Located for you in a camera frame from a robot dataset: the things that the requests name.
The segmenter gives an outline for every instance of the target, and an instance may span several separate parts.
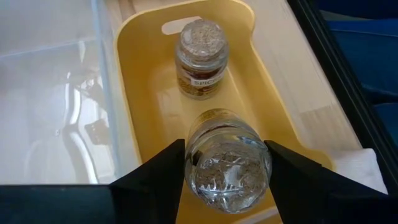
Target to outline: cork lid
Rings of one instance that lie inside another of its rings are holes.
[[[203,19],[187,24],[181,31],[180,40],[185,56],[199,62],[219,56],[227,45],[221,27]]]

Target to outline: jar label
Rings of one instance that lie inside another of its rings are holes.
[[[206,80],[198,80],[198,79],[194,79],[191,78],[191,85],[193,86],[200,86],[200,87],[204,87],[204,86],[211,86],[214,85],[215,83],[217,83],[218,81],[220,81],[224,76],[224,72],[221,72],[220,74],[211,77],[209,79]]]

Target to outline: bin handle cutout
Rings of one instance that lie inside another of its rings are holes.
[[[201,19],[201,17],[193,16],[166,22],[162,25],[162,32],[165,35],[178,34],[182,31],[185,25],[198,19]]]

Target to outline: transparent plastic box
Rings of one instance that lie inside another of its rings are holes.
[[[139,164],[106,0],[0,0],[0,183],[109,183]]]

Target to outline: glass spice jar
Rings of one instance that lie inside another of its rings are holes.
[[[271,169],[267,146],[232,111],[209,110],[192,124],[185,181],[208,206],[224,213],[249,210],[263,198]]]
[[[190,98],[205,100],[220,87],[228,61],[228,43],[221,27],[199,19],[187,24],[175,49],[180,91]]]

